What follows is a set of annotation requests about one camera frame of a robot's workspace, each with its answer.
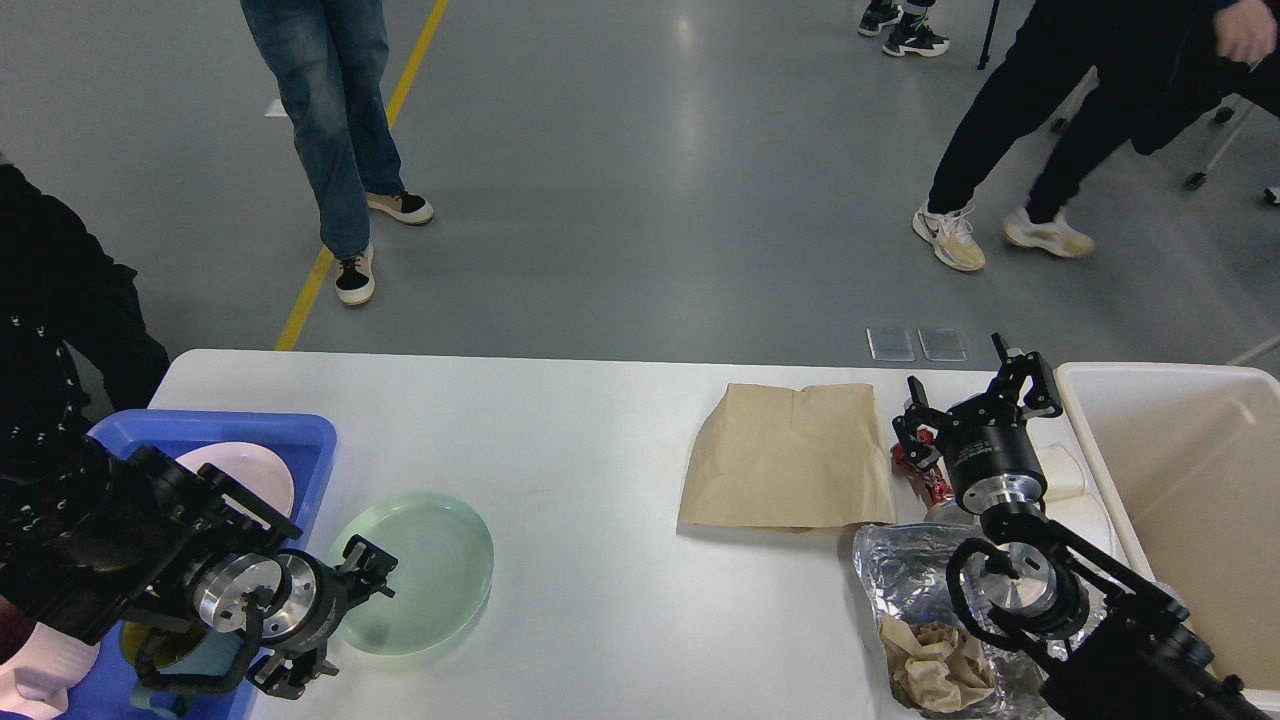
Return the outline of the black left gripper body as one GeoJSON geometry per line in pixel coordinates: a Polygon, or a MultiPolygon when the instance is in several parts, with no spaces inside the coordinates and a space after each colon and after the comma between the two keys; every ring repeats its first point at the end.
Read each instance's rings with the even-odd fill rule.
{"type": "Polygon", "coordinates": [[[337,571],[284,550],[228,555],[195,577],[195,611],[218,633],[260,629],[264,643],[303,653],[333,635],[351,601],[337,571]]]}

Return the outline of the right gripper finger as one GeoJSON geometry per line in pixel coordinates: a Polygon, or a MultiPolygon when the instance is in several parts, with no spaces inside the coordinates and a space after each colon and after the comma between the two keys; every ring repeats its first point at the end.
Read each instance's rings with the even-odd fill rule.
{"type": "Polygon", "coordinates": [[[1000,369],[986,391],[986,425],[1024,425],[1030,419],[1061,416],[1053,372],[1043,356],[1014,348],[1000,333],[991,338],[1000,369]]]}
{"type": "Polygon", "coordinates": [[[908,378],[909,401],[906,401],[902,414],[892,420],[892,428],[902,450],[906,461],[918,471],[928,471],[942,457],[942,454],[919,437],[922,428],[936,430],[945,429],[945,411],[932,407],[928,404],[925,387],[915,377],[908,378]]]}

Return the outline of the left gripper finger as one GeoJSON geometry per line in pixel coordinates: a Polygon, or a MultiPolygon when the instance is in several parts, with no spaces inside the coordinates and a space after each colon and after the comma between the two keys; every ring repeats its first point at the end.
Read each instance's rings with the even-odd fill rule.
{"type": "Polygon", "coordinates": [[[320,676],[335,676],[339,671],[339,667],[328,661],[325,644],[311,650],[287,650],[278,646],[256,659],[244,679],[264,694],[298,700],[308,683],[320,676]]]}
{"type": "Polygon", "coordinates": [[[398,559],[364,536],[351,536],[332,564],[334,593],[342,601],[369,601],[374,594],[396,597],[388,584],[398,559]]]}

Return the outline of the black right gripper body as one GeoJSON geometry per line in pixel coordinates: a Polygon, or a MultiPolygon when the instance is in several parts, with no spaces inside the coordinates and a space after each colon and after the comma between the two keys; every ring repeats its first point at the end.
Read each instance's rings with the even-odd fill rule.
{"type": "Polygon", "coordinates": [[[974,396],[952,406],[938,450],[959,506],[980,515],[1000,503],[1042,501],[1047,482],[1015,396],[974,396]]]}

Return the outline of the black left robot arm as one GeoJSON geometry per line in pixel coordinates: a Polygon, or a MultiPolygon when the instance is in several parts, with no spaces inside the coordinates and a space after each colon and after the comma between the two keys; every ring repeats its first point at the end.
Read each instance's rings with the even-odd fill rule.
{"type": "Polygon", "coordinates": [[[86,644],[147,628],[142,685],[225,694],[248,682],[296,700],[337,669],[346,614],[393,596],[396,556],[362,536],[329,566],[285,547],[300,528],[207,462],[154,446],[118,457],[84,427],[76,364],[33,318],[3,318],[3,597],[86,644]]]}

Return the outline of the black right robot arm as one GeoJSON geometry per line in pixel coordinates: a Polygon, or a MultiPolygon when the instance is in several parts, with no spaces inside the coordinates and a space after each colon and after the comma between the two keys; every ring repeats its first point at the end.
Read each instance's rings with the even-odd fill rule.
{"type": "Polygon", "coordinates": [[[1039,696],[1065,719],[1262,719],[1239,676],[1213,676],[1189,610],[1046,514],[1048,482],[1027,423],[1062,404],[1038,352],[992,337],[1000,366],[986,391],[932,407],[924,384],[892,428],[920,474],[943,465],[980,534],[960,542],[945,577],[961,624],[983,643],[1024,653],[1039,696]]]}

